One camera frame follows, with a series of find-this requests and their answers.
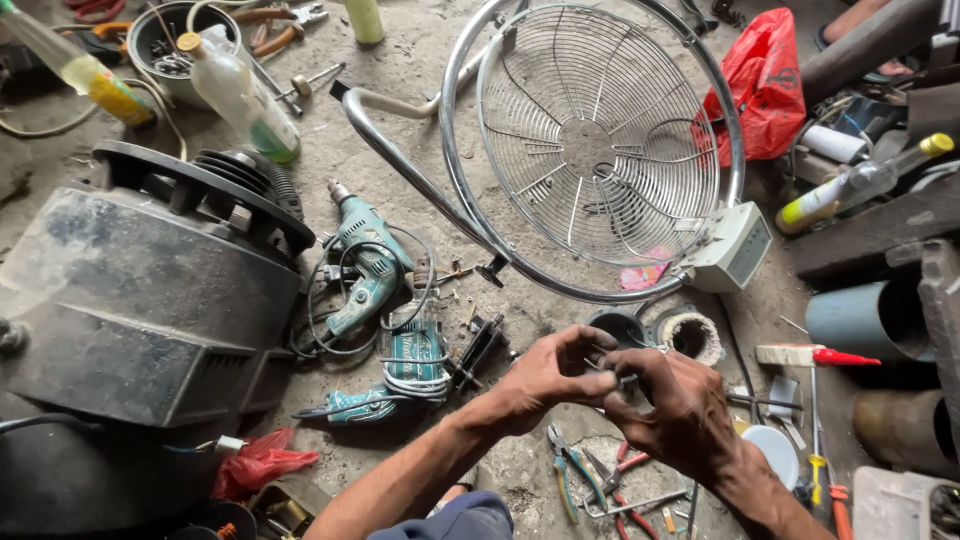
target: power drill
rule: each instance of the power drill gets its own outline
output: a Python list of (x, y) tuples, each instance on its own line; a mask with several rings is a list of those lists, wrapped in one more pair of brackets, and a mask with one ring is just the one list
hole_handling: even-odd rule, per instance
[[(324, 341), (330, 337), (344, 337), (367, 319), (377, 316), (403, 282), (403, 276), (414, 268), (413, 261), (390, 235), (387, 222), (373, 211), (372, 206), (351, 194), (339, 182), (330, 181), (326, 188), (330, 190), (330, 198), (340, 207), (337, 238), (353, 257), (359, 279), (350, 287), (344, 306), (327, 317)], [(403, 267), (401, 271), (397, 272), (394, 255), (389, 250), (373, 244), (351, 248), (361, 242), (377, 242), (394, 250)]]
[[(417, 259), (414, 298), (390, 314), (393, 327), (416, 313), (410, 322), (385, 336), (389, 343), (383, 349), (390, 356), (381, 359), (384, 381), (374, 384), (365, 394), (348, 395), (335, 390), (327, 396), (326, 406), (302, 410), (294, 418), (326, 417), (333, 426), (375, 423), (446, 399), (451, 384), (444, 369), (448, 354), (439, 321), (440, 289), (426, 287), (429, 264), (429, 258)], [(420, 300), (423, 305), (417, 312)]]

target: metal fan grille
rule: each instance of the metal fan grille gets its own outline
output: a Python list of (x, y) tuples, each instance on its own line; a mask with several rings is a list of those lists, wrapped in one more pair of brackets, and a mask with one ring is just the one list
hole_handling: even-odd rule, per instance
[(716, 141), (680, 67), (636, 24), (543, 5), (480, 67), (480, 129), (511, 201), (571, 252), (618, 267), (678, 258), (716, 209)]

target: rubber hose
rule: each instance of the rubber hose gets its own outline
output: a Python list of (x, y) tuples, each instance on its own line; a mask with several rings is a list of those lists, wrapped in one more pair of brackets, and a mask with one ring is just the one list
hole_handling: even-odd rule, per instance
[(280, 166), (276, 161), (266, 156), (257, 154), (253, 150), (243, 150), (244, 156), (256, 161), (256, 168), (270, 179), (270, 184), (274, 187), (274, 196), (276, 205), (283, 211), (303, 221), (303, 206), (300, 204), (300, 194), (294, 187), (294, 181), (290, 178), (290, 173)]

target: fan control box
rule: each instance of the fan control box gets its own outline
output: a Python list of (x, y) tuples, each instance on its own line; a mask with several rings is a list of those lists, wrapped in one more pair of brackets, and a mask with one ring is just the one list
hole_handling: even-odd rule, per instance
[(707, 230), (678, 264), (705, 292), (743, 290), (770, 249), (770, 228), (755, 203), (717, 210)]

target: red cap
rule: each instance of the red cap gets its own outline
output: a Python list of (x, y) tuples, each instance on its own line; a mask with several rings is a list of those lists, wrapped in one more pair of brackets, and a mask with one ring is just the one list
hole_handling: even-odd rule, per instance
[(817, 367), (880, 365), (880, 360), (876, 358), (848, 355), (826, 348), (817, 349), (813, 352), (813, 362), (817, 364)]

